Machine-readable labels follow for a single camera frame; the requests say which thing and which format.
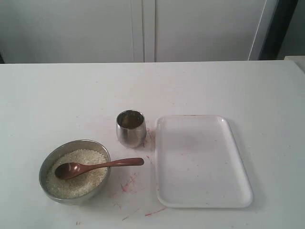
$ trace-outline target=uncooked rice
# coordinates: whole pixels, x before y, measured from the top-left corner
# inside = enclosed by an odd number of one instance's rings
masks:
[[[107,168],[98,168],[69,180],[55,176],[55,169],[61,164],[76,162],[84,165],[105,163],[106,158],[94,150],[79,149],[59,158],[47,173],[46,188],[56,198],[76,198],[83,196],[97,187],[105,178]]]

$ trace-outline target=bowl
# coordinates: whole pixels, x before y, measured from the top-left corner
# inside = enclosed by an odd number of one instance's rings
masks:
[[[95,141],[91,141],[91,140],[76,140],[76,141],[72,141],[72,142],[63,144],[62,146],[55,149],[52,153],[50,153],[47,156],[47,158],[43,161],[43,163],[40,167],[39,182],[40,182],[40,186],[43,189],[43,191],[45,192],[45,194],[50,199],[52,199],[56,202],[59,202],[62,204],[67,204],[67,205],[79,205],[82,202],[84,202],[84,201],[90,199],[91,197],[93,197],[94,195],[96,195],[99,191],[101,191],[109,179],[111,169],[108,167],[106,176],[102,180],[102,182],[97,187],[95,187],[93,190],[88,192],[87,194],[82,195],[80,197],[76,197],[76,198],[70,198],[70,199],[68,199],[68,198],[61,199],[61,198],[57,198],[54,195],[52,195],[46,189],[46,177],[47,177],[48,171],[51,169],[51,167],[60,157],[64,156],[65,154],[71,153],[75,150],[78,150],[78,149],[95,150],[95,151],[103,154],[104,157],[106,158],[106,161],[110,162],[110,156],[109,156],[107,149],[102,144],[95,142]]]

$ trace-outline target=brown spoon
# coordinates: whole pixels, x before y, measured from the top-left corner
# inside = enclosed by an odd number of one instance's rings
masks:
[[[92,166],[82,165],[75,162],[65,163],[58,166],[55,170],[55,176],[59,179],[68,180],[77,177],[80,174],[89,172],[97,168],[118,167],[118,166],[141,166],[144,164],[143,158],[126,158],[117,161],[111,161],[103,164]]]

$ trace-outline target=cup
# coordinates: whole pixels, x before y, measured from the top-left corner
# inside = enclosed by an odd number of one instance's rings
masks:
[[[123,111],[116,118],[116,135],[119,142],[127,148],[136,148],[146,137],[144,115],[136,110]]]

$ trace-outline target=tray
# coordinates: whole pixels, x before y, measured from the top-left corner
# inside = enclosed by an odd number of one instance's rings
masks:
[[[157,120],[157,197],[172,208],[244,208],[253,193],[228,122],[217,115]]]

